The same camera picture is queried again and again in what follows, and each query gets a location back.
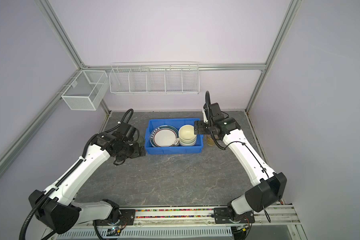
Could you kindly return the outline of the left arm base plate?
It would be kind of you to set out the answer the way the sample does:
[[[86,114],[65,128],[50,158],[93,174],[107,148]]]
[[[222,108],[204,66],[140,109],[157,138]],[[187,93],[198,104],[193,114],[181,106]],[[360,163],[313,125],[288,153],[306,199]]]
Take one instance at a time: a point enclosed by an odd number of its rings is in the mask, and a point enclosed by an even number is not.
[[[135,209],[113,210],[104,220],[95,220],[97,226],[131,226],[135,220]]]

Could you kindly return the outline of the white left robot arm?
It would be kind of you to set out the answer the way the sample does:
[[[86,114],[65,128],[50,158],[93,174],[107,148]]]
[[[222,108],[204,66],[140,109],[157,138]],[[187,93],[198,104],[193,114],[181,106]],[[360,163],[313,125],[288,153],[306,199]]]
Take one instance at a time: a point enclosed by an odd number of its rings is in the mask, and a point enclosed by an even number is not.
[[[77,192],[90,176],[105,161],[115,159],[117,166],[128,158],[142,157],[146,154],[145,139],[125,142],[105,132],[93,135],[86,143],[83,154],[58,180],[45,190],[35,190],[29,201],[32,210],[22,228],[21,238],[25,237],[26,227],[32,217],[36,217],[55,234],[63,234],[77,224],[89,221],[105,221],[117,225],[122,219],[120,207],[115,202],[103,199],[94,203],[75,203]]]

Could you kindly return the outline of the bowls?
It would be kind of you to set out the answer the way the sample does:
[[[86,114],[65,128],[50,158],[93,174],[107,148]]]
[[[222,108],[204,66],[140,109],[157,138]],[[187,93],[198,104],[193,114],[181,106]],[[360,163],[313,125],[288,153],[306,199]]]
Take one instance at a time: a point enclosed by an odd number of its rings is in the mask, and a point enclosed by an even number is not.
[[[179,138],[190,141],[197,137],[194,133],[195,129],[193,125],[184,125],[179,129]]]

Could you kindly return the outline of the amber glass cup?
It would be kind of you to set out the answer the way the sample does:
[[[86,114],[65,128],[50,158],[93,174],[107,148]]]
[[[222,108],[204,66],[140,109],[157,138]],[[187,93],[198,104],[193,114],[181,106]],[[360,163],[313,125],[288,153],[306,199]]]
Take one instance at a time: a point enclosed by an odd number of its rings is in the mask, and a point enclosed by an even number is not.
[[[207,135],[207,144],[208,144],[208,146],[216,145],[216,138],[214,135]]]

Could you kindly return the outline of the light green bowl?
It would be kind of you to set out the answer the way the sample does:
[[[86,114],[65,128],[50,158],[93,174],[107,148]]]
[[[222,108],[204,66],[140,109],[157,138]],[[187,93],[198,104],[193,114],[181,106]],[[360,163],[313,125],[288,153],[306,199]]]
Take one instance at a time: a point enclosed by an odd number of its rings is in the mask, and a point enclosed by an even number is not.
[[[194,136],[192,139],[183,139],[181,137],[179,137],[180,139],[180,142],[181,143],[184,143],[184,144],[190,144],[190,143],[193,143],[197,140],[197,136]]]

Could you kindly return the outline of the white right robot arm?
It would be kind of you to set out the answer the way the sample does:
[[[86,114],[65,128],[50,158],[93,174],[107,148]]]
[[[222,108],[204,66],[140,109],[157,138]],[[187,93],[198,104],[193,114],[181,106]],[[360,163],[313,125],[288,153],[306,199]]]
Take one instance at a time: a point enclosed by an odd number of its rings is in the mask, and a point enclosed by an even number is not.
[[[221,150],[231,150],[247,173],[252,188],[242,196],[228,203],[235,215],[247,212],[261,212],[280,201],[287,184],[283,173],[276,173],[255,151],[242,128],[233,118],[214,122],[195,121],[194,132],[199,135],[215,135],[225,146],[217,144]]]

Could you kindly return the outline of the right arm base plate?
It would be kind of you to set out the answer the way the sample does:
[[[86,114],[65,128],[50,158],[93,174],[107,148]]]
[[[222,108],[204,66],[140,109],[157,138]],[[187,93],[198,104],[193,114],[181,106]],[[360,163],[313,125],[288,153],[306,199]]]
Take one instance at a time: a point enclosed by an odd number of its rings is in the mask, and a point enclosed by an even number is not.
[[[211,217],[215,219],[216,224],[253,224],[255,222],[253,212],[238,215],[230,207],[214,208]]]

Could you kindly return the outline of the cream white bowl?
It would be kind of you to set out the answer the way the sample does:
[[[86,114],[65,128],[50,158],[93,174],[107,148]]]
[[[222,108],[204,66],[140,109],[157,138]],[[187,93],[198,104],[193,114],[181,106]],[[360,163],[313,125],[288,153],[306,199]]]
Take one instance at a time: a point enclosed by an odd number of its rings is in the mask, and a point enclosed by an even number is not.
[[[191,142],[191,143],[180,142],[180,145],[183,147],[191,147],[191,146],[194,146],[195,144],[196,144],[196,141]]]

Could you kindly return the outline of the green glass cup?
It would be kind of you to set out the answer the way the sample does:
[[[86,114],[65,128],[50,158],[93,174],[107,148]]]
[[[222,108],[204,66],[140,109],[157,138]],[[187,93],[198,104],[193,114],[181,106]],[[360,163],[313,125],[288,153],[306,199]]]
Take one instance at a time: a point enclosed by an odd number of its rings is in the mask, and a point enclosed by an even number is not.
[[[144,145],[145,145],[145,137],[139,136],[139,138],[137,139],[137,143],[138,143],[139,145],[144,146]]]

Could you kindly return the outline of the green rimmed white plate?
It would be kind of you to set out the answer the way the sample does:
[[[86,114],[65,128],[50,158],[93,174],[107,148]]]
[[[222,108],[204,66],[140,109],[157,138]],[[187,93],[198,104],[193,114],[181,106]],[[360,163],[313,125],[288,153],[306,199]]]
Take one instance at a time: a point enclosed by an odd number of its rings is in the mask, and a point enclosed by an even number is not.
[[[179,131],[169,125],[156,127],[150,133],[153,147],[175,147],[179,144]]]

